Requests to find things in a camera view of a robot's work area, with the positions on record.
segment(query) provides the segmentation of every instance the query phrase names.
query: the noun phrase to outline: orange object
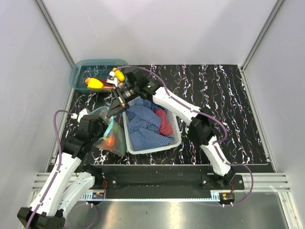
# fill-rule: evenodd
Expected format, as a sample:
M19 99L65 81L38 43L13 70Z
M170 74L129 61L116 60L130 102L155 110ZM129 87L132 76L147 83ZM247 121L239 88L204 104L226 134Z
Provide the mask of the orange object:
M90 77L88 77L87 79L85 79L86 84L88 85L89 81L90 81Z
M115 144L116 138L114 135L107 137L106 141L103 142L103 145L106 145L107 147L113 147Z

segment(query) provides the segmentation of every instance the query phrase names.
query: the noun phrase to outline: yellow corn toy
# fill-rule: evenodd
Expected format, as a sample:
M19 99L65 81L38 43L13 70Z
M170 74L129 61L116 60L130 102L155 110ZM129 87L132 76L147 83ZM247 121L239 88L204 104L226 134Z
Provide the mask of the yellow corn toy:
M102 89L104 87L104 84L95 78L88 77L85 82L89 89Z
M125 76L124 74L120 71L120 70L117 70L114 72L115 73L115 77L120 81L120 82L124 82L125 80Z

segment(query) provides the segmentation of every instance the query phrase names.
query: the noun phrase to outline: blue cloth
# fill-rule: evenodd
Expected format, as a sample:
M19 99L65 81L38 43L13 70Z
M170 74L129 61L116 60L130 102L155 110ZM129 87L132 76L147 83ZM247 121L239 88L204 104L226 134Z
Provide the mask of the blue cloth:
M148 100L136 98L134 105L127 109L128 133L134 150L159 148L170 144L174 138L158 134L161 118L154 113L160 107Z

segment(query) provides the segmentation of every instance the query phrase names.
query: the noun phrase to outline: white wall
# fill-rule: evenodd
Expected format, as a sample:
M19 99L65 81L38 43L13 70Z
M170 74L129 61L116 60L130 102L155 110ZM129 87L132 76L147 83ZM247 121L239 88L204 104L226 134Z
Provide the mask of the white wall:
M285 172L305 225L305 1L289 0L246 75L275 165Z
M47 163L70 68L33 0L0 1L0 50L0 225L17 229Z
M276 0L44 0L75 62L242 64Z

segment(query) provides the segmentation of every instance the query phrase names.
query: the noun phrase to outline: blue plastic container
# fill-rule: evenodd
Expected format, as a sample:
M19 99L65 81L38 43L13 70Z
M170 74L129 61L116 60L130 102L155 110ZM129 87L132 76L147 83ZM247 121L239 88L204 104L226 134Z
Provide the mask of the blue plastic container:
M107 79L109 72L114 67L127 65L127 62L119 59L85 60L74 65L70 75L70 85L75 90L83 93L110 92L111 88L88 89L85 79L93 77L96 79Z

